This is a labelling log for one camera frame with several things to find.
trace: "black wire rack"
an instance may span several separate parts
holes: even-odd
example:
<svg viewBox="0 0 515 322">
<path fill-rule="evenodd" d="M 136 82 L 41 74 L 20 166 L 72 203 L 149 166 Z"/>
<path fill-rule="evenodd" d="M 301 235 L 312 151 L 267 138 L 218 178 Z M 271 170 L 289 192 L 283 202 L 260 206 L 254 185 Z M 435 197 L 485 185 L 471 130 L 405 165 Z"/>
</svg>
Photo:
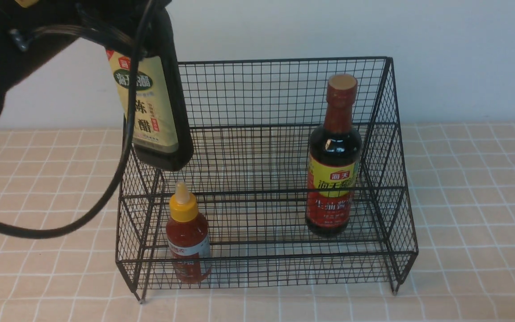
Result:
<svg viewBox="0 0 515 322">
<path fill-rule="evenodd" d="M 181 63 L 194 157 L 165 172 L 132 154 L 120 187 L 116 263 L 131 292 L 405 281 L 418 246 L 390 57 Z M 327 80 L 359 81 L 352 122 L 363 152 L 347 230 L 305 224 L 309 134 L 325 117 Z M 212 273 L 174 275 L 164 226 L 177 180 L 210 226 Z"/>
</svg>

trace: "dark glass bottle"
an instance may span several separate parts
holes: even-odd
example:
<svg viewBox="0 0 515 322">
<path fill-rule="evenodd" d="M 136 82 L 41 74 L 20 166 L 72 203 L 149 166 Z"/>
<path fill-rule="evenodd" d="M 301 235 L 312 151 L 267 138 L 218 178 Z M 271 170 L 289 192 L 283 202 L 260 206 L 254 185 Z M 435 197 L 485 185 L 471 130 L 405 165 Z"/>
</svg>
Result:
<svg viewBox="0 0 515 322">
<path fill-rule="evenodd" d="M 143 163 L 178 171 L 194 154 L 170 16 L 157 6 L 145 39 L 151 55 L 139 64 L 133 147 Z M 123 107 L 128 102 L 130 59 L 107 51 Z"/>
<path fill-rule="evenodd" d="M 362 141 L 352 128 L 352 108 L 357 80 L 351 75 L 335 75 L 327 85 L 325 122 L 309 138 L 307 187 L 344 190 L 315 191 L 307 194 L 306 223 L 314 234 L 330 238 L 341 234 L 349 223 Z"/>
</svg>

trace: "yellow label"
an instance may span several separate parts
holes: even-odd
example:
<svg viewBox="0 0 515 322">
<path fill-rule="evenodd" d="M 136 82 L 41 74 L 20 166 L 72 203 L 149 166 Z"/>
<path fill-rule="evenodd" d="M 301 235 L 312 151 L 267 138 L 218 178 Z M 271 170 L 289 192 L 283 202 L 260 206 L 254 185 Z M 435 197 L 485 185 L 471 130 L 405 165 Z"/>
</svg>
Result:
<svg viewBox="0 0 515 322">
<path fill-rule="evenodd" d="M 34 4 L 36 4 L 37 2 L 39 2 L 39 0 L 15 0 L 19 6 L 22 6 L 23 8 L 29 8 L 30 6 L 33 6 Z"/>
<path fill-rule="evenodd" d="M 315 189 L 345 189 L 355 186 L 357 178 L 357 163 L 342 167 L 323 165 L 309 155 L 308 188 Z M 349 191 L 319 191 L 322 196 L 335 198 L 348 194 Z"/>
<path fill-rule="evenodd" d="M 127 114 L 131 60 L 116 51 L 106 51 L 106 54 Z M 176 126 L 159 57 L 143 59 L 139 64 L 135 110 L 135 143 L 164 153 L 178 150 Z"/>
</svg>

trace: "beige label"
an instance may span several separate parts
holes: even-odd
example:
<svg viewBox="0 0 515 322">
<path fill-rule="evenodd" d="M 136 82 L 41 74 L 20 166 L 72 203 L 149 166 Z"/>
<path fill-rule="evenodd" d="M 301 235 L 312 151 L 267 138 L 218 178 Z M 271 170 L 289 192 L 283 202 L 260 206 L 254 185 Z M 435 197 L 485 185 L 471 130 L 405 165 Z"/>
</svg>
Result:
<svg viewBox="0 0 515 322">
<path fill-rule="evenodd" d="M 127 114 L 131 60 L 116 51 L 106 51 L 106 54 Z M 135 110 L 135 143 L 164 153 L 178 150 L 178 136 L 159 57 L 143 59 L 139 64 Z"/>
<path fill-rule="evenodd" d="M 15 0 L 19 6 L 22 6 L 23 8 L 29 8 L 30 6 L 33 6 L 34 4 L 36 4 L 37 2 L 39 2 L 39 0 Z"/>
</svg>

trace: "brand logo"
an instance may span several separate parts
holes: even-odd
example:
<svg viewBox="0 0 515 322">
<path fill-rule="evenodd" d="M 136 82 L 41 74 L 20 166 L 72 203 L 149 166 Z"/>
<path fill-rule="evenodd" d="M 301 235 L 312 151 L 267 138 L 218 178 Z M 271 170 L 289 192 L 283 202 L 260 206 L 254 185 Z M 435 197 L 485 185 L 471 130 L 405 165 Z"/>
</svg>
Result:
<svg viewBox="0 0 515 322">
<path fill-rule="evenodd" d="M 335 173 L 331 173 L 331 176 L 329 178 L 331 180 L 345 180 L 349 179 L 349 177 L 351 177 L 351 171 L 341 170 Z"/>
<path fill-rule="evenodd" d="M 170 250 L 172 250 L 172 252 L 174 254 L 182 254 L 182 253 L 184 253 L 184 249 L 183 248 L 178 248 L 178 247 L 176 247 L 174 245 L 169 245 L 169 246 L 170 246 Z"/>
<path fill-rule="evenodd" d="M 130 72 L 126 69 L 119 69 L 114 72 L 114 80 L 118 83 L 118 85 L 128 89 L 131 85 L 130 82 Z M 152 79 L 143 72 L 139 72 L 136 78 L 136 90 L 147 90 L 150 89 L 153 85 Z"/>
<path fill-rule="evenodd" d="M 120 57 L 118 59 L 118 65 L 120 68 L 126 69 L 127 71 L 130 71 L 131 69 L 131 59 L 128 57 Z"/>
</svg>

